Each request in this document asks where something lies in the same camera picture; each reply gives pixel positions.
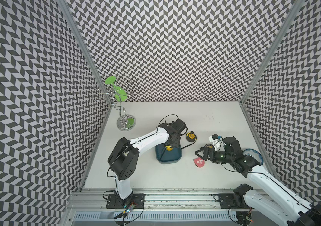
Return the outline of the black yellow round tape measure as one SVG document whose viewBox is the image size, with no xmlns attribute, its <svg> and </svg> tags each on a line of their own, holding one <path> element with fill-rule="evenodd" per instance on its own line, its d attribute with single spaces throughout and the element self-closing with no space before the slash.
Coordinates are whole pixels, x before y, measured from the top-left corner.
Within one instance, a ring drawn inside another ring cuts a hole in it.
<svg viewBox="0 0 321 226">
<path fill-rule="evenodd" d="M 195 144 L 196 141 L 198 140 L 198 138 L 197 138 L 196 134 L 193 131 L 191 131 L 191 132 L 187 133 L 186 140 L 189 142 L 189 144 L 184 146 L 184 147 L 182 147 L 181 148 L 182 150 L 186 149 L 189 146 L 192 146 L 193 144 Z"/>
</svg>

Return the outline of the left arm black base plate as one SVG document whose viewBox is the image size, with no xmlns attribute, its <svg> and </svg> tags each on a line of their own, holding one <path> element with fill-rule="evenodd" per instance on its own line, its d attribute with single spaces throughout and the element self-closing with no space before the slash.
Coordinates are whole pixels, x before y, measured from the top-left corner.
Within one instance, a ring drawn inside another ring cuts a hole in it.
<svg viewBox="0 0 321 226">
<path fill-rule="evenodd" d="M 121 199 L 117 194 L 109 194 L 106 202 L 106 209 L 143 209 L 145 194 L 131 194 L 126 199 Z"/>
</svg>

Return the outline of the pink red tape measure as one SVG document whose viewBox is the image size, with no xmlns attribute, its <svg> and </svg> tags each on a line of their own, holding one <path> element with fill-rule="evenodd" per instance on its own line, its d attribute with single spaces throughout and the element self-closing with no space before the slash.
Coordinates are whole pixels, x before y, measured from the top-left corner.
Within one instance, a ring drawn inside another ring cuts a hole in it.
<svg viewBox="0 0 321 226">
<path fill-rule="evenodd" d="M 196 165 L 198 168 L 202 168 L 202 167 L 204 167 L 204 165 L 205 165 L 205 161 L 204 161 L 202 158 L 200 158 L 200 157 L 195 158 L 195 159 L 193 160 L 193 162 L 195 163 L 195 165 Z"/>
</svg>

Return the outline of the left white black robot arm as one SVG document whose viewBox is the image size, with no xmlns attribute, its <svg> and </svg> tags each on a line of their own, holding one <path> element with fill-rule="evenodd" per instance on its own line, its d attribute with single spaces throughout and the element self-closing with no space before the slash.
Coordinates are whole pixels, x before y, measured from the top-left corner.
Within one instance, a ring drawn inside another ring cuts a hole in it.
<svg viewBox="0 0 321 226">
<path fill-rule="evenodd" d="M 117 142 L 107 162 L 115 177 L 115 194 L 122 201 L 132 195 L 130 177 L 136 170 L 141 155 L 163 144 L 165 148 L 180 148 L 182 132 L 186 125 L 181 120 L 161 123 L 156 129 L 143 136 L 127 139 L 122 137 Z"/>
</svg>

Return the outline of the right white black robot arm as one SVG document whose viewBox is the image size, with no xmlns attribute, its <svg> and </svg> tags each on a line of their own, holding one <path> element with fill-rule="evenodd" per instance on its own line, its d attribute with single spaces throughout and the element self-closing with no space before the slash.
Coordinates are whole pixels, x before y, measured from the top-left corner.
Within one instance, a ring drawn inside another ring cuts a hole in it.
<svg viewBox="0 0 321 226">
<path fill-rule="evenodd" d="M 229 164 L 233 172 L 257 184 L 272 199 L 262 197 L 250 185 L 241 184 L 233 191 L 236 208 L 256 209 L 279 226 L 321 226 L 321 205 L 313 205 L 278 181 L 252 155 L 247 155 L 235 137 L 218 139 L 201 147 L 195 154 L 204 161 Z"/>
</svg>

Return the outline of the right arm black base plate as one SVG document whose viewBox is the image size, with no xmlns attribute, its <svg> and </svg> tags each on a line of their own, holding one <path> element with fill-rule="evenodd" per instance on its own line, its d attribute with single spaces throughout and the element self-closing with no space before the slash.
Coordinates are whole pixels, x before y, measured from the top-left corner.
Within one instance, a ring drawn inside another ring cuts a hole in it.
<svg viewBox="0 0 321 226">
<path fill-rule="evenodd" d="M 217 194 L 217 200 L 221 206 L 221 209 L 229 209 L 229 208 L 237 208 L 244 209 L 246 207 L 245 204 L 242 204 L 241 201 L 238 201 L 235 198 L 234 194 L 231 193 L 222 193 Z"/>
</svg>

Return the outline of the dark teal storage box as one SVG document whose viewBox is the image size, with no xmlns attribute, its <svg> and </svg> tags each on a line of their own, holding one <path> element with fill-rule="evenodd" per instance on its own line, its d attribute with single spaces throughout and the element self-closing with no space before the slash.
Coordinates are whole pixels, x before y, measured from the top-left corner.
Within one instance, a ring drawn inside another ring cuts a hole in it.
<svg viewBox="0 0 321 226">
<path fill-rule="evenodd" d="M 159 144 L 155 147 L 156 159 L 161 164 L 177 163 L 183 155 L 181 148 L 174 148 L 172 151 L 165 151 L 164 146 L 167 145 Z"/>
</svg>

